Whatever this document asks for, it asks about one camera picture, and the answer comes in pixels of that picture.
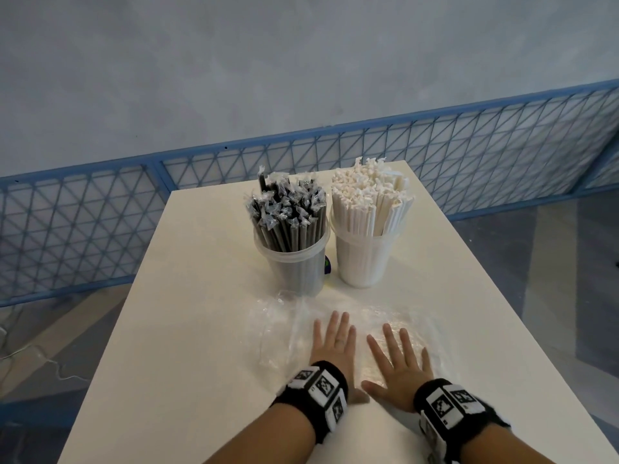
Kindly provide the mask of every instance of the concrete wall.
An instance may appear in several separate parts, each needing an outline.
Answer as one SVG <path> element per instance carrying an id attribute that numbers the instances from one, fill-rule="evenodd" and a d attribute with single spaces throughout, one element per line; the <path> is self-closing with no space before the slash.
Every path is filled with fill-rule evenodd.
<path id="1" fill-rule="evenodd" d="M 619 0 L 0 0 L 0 176 L 619 77 Z"/>

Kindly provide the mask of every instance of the clear plastic bag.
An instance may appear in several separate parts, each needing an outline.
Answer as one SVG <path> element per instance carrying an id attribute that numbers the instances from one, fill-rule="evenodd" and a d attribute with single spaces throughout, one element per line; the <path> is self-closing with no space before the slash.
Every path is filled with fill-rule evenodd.
<path id="1" fill-rule="evenodd" d="M 298 369 L 307 365 L 312 345 L 314 319 L 321 319 L 322 334 L 333 310 L 350 313 L 350 322 L 357 328 L 355 383 L 362 380 L 384 385 L 366 342 L 371 334 L 387 354 L 383 324 L 391 324 L 399 343 L 398 330 L 408 330 L 417 359 L 423 347 L 428 348 L 435 377 L 459 382 L 457 364 L 449 340 L 440 326 L 425 312 L 405 306 L 363 305 L 346 297 L 298 297 L 286 291 L 269 299 L 261 299 L 250 307 L 246 350 L 255 371 L 269 378 L 269 389 L 276 391 Z"/>

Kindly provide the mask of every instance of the blue railing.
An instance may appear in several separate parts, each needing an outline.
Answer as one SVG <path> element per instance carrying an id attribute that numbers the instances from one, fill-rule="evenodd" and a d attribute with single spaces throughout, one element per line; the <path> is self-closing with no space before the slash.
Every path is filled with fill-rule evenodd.
<path id="1" fill-rule="evenodd" d="M 0 306 L 133 280 L 170 192 L 406 160 L 452 220 L 619 187 L 619 80 L 0 178 Z"/>

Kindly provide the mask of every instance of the hand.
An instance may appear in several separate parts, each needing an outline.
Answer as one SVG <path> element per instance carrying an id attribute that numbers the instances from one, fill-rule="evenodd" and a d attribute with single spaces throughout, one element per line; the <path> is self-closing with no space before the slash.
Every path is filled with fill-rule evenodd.
<path id="1" fill-rule="evenodd" d="M 387 341 L 391 362 L 372 335 L 368 335 L 368 344 L 378 369 L 383 374 L 383 378 L 385 378 L 387 389 L 370 381 L 361 382 L 361 387 L 374 399 L 385 400 L 405 412 L 414 412 L 413 399 L 417 389 L 424 383 L 434 379 L 432 367 L 429 363 L 428 351 L 425 348 L 422 350 L 422 367 L 420 369 L 406 329 L 400 329 L 400 339 L 402 340 L 404 354 L 400 351 L 389 324 L 383 325 L 383 333 Z"/>
<path id="2" fill-rule="evenodd" d="M 342 321 L 338 327 L 339 313 L 334 311 L 329 319 L 324 342 L 320 333 L 320 319 L 314 321 L 314 343 L 309 357 L 309 364 L 316 361 L 328 361 L 335 365 L 346 378 L 349 387 L 349 404 L 367 403 L 368 395 L 360 389 L 355 389 L 355 348 L 357 346 L 357 329 L 349 327 L 349 314 L 342 314 Z"/>

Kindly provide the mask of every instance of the white table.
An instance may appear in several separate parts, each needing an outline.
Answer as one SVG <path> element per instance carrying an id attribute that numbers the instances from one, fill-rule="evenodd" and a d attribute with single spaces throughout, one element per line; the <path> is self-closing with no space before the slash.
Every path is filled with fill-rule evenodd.
<path id="1" fill-rule="evenodd" d="M 619 457 L 452 225 L 414 177 L 417 196 L 383 281 L 359 290 L 431 312 L 458 349 L 462 383 L 558 463 Z M 330 180 L 332 171 L 321 172 Z M 248 306 L 274 282 L 252 241 L 243 194 L 255 182 L 173 192 L 64 448 L 62 464 L 199 464 L 273 398 L 244 361 Z M 362 340 L 359 348 L 366 348 Z M 354 407 L 325 463 L 422 462 L 419 439 L 381 406 Z"/>

